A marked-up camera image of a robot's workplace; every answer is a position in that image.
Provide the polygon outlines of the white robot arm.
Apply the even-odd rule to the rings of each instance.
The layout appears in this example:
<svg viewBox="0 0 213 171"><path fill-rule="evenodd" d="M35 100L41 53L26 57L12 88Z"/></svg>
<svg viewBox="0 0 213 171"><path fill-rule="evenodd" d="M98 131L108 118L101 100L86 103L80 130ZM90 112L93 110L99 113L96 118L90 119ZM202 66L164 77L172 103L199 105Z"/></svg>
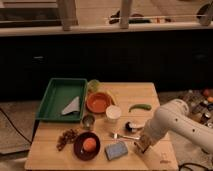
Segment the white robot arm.
<svg viewBox="0 0 213 171"><path fill-rule="evenodd" d="M213 129L193 121L188 114L186 102L171 100L155 110L153 117L146 121L141 136L154 146L168 131L173 131L213 154Z"/></svg>

